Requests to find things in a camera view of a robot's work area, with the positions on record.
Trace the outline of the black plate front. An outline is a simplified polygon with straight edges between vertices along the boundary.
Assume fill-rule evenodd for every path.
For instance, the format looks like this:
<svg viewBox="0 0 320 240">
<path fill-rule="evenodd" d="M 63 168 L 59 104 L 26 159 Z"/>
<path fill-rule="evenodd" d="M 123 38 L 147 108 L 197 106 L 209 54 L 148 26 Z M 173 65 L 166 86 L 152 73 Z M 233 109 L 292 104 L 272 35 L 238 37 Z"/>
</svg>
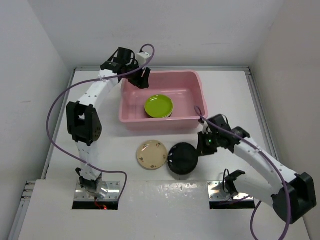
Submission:
<svg viewBox="0 0 320 240">
<path fill-rule="evenodd" d="M 197 167 L 199 155 L 195 147 L 187 142 L 174 145 L 167 156 L 169 169 L 176 175 L 189 175 Z"/>
</svg>

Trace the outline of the lime green plate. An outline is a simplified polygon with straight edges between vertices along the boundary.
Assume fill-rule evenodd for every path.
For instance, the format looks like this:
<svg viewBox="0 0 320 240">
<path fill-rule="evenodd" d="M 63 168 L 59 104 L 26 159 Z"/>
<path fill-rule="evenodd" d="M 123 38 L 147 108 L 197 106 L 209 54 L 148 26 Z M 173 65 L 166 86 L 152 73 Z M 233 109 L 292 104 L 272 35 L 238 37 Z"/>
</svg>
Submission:
<svg viewBox="0 0 320 240">
<path fill-rule="evenodd" d="M 144 103 L 144 110 L 151 118 L 167 118 L 174 109 L 173 101 L 163 94 L 150 96 Z"/>
</svg>

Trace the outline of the cream floral plate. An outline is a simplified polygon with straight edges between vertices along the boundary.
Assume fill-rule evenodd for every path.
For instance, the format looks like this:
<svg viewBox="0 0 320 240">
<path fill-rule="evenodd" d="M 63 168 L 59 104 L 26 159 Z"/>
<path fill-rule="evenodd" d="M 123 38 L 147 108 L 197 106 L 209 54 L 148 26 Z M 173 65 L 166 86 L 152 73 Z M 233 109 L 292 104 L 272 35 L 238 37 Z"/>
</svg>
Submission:
<svg viewBox="0 0 320 240">
<path fill-rule="evenodd" d="M 147 140 L 138 147 L 136 158 L 144 169 L 156 170 L 167 162 L 168 151 L 159 140 Z"/>
</svg>

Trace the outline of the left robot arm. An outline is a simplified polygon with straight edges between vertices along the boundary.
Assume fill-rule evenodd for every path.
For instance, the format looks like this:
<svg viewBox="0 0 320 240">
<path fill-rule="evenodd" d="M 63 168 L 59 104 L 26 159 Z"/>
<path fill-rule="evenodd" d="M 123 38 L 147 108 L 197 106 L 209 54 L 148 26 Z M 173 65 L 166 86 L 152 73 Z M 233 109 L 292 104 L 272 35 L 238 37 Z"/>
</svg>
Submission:
<svg viewBox="0 0 320 240">
<path fill-rule="evenodd" d="M 153 56 L 143 50 L 134 53 L 119 47 L 100 66 L 98 80 L 77 101 L 70 101 L 66 106 L 67 131 L 75 141 L 81 160 L 81 166 L 76 169 L 79 183 L 96 199 L 102 199 L 108 193 L 102 171 L 94 168 L 99 160 L 97 141 L 103 130 L 98 110 L 122 79 L 139 89 L 147 89 L 151 72 L 147 64 Z"/>
</svg>

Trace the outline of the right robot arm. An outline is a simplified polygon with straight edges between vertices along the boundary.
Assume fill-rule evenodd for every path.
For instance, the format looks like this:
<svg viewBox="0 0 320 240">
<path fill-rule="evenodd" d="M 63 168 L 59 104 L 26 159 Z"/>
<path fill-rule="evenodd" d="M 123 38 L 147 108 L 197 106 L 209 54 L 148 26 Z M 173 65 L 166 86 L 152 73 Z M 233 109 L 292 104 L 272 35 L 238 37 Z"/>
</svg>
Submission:
<svg viewBox="0 0 320 240">
<path fill-rule="evenodd" d="M 224 177 L 222 184 L 229 195 L 244 193 L 273 208 L 283 221 L 295 223 L 317 205 L 313 178 L 306 172 L 297 173 L 278 162 L 263 150 L 243 128 L 231 128 L 223 115 L 209 119 L 200 117 L 202 131 L 198 133 L 200 156 L 217 153 L 219 148 L 244 160 L 264 182 L 236 170 Z"/>
</svg>

